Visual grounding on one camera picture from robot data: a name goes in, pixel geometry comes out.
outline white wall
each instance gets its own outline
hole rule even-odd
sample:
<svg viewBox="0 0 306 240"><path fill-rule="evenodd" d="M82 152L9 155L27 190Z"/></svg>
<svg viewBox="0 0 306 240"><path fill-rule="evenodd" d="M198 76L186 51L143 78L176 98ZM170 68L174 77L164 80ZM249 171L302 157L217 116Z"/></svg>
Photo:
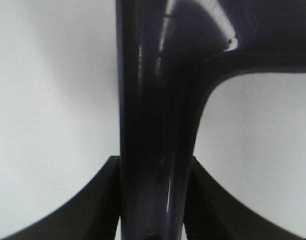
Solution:
<svg viewBox="0 0 306 240"><path fill-rule="evenodd" d="M306 237L306 74L222 83L204 109L194 154L241 202Z"/></svg>
<svg viewBox="0 0 306 240"><path fill-rule="evenodd" d="M111 0L0 0L0 238L119 155Z"/></svg>
<svg viewBox="0 0 306 240"><path fill-rule="evenodd" d="M115 45L113 0L0 0L0 238L61 206L119 155ZM306 107L284 112L288 104L262 102L244 82L213 94L195 154L238 199L305 236ZM264 83L273 96L290 90Z"/></svg>

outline glossy plastic surface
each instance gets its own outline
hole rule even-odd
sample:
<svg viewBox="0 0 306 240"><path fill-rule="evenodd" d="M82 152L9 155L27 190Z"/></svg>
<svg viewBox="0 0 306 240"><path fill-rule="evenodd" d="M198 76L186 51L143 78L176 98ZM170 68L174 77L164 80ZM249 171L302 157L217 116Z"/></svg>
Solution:
<svg viewBox="0 0 306 240"><path fill-rule="evenodd" d="M117 0L117 27L122 236L179 240L207 96L249 56L254 72L306 71L306 1Z"/></svg>

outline white background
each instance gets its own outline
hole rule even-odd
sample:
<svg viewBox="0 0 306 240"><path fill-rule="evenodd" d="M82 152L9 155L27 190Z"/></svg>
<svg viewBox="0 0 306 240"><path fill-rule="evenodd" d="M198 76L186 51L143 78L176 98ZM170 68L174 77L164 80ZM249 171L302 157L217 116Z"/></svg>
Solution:
<svg viewBox="0 0 306 240"><path fill-rule="evenodd" d="M199 161L306 237L306 74L227 81L206 109ZM61 206L119 155L118 128L114 1L0 0L0 238Z"/></svg>

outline black plastic part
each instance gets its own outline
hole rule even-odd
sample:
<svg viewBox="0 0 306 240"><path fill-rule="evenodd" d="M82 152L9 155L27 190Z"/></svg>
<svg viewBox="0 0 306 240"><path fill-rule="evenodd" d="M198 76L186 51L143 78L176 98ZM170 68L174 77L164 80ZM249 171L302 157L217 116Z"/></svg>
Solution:
<svg viewBox="0 0 306 240"><path fill-rule="evenodd" d="M3 240L114 240L120 215L119 157L58 210Z"/></svg>
<svg viewBox="0 0 306 240"><path fill-rule="evenodd" d="M120 183L113 157L67 204L6 240L112 240L119 214L123 240L180 240L183 218L189 240L300 239L235 200L192 154L221 82L306 72L306 1L116 0L116 16Z"/></svg>
<svg viewBox="0 0 306 240"><path fill-rule="evenodd" d="M188 240L300 240L253 212L223 189L195 160L184 223Z"/></svg>
<svg viewBox="0 0 306 240"><path fill-rule="evenodd" d="M116 0L116 9L122 238L180 240L208 96L238 74L306 72L306 1Z"/></svg>

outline black curved piece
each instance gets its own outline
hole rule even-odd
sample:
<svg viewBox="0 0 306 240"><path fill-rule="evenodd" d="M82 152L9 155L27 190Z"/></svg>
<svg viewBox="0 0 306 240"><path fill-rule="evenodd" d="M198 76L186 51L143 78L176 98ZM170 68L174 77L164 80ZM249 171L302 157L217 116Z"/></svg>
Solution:
<svg viewBox="0 0 306 240"><path fill-rule="evenodd" d="M52 214L3 240L114 240L120 215L119 157Z"/></svg>
<svg viewBox="0 0 306 240"><path fill-rule="evenodd" d="M188 240L300 240L253 212L194 161L184 223Z"/></svg>
<svg viewBox="0 0 306 240"><path fill-rule="evenodd" d="M116 0L116 9L122 238L179 240L209 94L247 68L306 72L306 1Z"/></svg>

